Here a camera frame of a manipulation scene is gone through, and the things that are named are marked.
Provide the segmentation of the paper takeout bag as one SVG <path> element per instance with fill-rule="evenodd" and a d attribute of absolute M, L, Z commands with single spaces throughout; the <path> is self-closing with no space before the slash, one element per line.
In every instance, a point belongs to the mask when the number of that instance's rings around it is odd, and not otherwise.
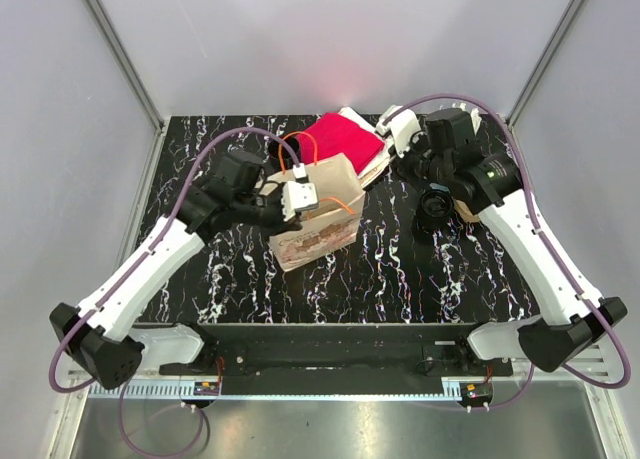
<path fill-rule="evenodd" d="M 351 161 L 342 153 L 321 160 L 315 138 L 307 132 L 303 136 L 313 145 L 312 161 L 305 169 L 316 188 L 317 205 L 300 213 L 301 230 L 269 239 L 285 272 L 354 243 L 364 208 L 365 191 Z"/>

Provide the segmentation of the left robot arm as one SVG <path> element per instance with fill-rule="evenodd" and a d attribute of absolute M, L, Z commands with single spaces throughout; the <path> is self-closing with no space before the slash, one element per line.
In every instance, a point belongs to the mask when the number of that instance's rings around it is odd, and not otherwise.
<path fill-rule="evenodd" d="M 67 354 L 92 381 L 113 390 L 139 369 L 203 375 L 220 365 L 219 340 L 195 323 L 137 328 L 135 322 L 162 286 L 216 235 L 238 224 L 266 236 L 300 229 L 300 214 L 317 204 L 304 165 L 288 180 L 263 178 L 259 159 L 226 153 L 218 167 L 189 179 L 173 212 L 158 219 L 147 238 L 93 294 L 50 314 Z"/>

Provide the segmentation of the black coffee cup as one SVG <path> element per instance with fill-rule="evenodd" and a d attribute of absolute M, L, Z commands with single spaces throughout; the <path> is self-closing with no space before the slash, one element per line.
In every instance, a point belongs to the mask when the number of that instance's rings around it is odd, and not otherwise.
<path fill-rule="evenodd" d="M 278 162 L 280 158 L 286 164 L 293 163 L 293 157 L 300 155 L 300 143 L 295 136 L 291 136 L 285 140 L 287 147 L 284 147 L 278 141 L 270 141 L 267 147 L 268 157 L 272 163 Z"/>

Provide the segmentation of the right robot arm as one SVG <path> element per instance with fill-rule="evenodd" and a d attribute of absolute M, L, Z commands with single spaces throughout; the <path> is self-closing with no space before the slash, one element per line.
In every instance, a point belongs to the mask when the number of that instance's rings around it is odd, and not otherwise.
<path fill-rule="evenodd" d="M 527 359 L 554 372 L 626 316 L 622 299 L 605 297 L 561 247 L 526 192 L 516 162 L 504 152 L 483 152 L 469 112 L 442 109 L 420 122 L 411 110 L 394 110 L 376 129 L 392 138 L 403 179 L 446 187 L 450 199 L 496 237 L 538 305 L 530 319 L 474 329 L 453 353 L 460 372 L 476 375 L 500 357 Z"/>

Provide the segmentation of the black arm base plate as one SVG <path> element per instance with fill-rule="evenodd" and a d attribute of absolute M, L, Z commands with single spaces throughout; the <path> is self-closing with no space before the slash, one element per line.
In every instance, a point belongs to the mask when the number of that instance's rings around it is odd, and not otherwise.
<path fill-rule="evenodd" d="M 220 324 L 193 365 L 177 360 L 163 375 L 222 374 L 222 395 L 409 396 L 445 394 L 445 378 L 507 378 L 501 358 L 472 355 L 468 324 Z"/>

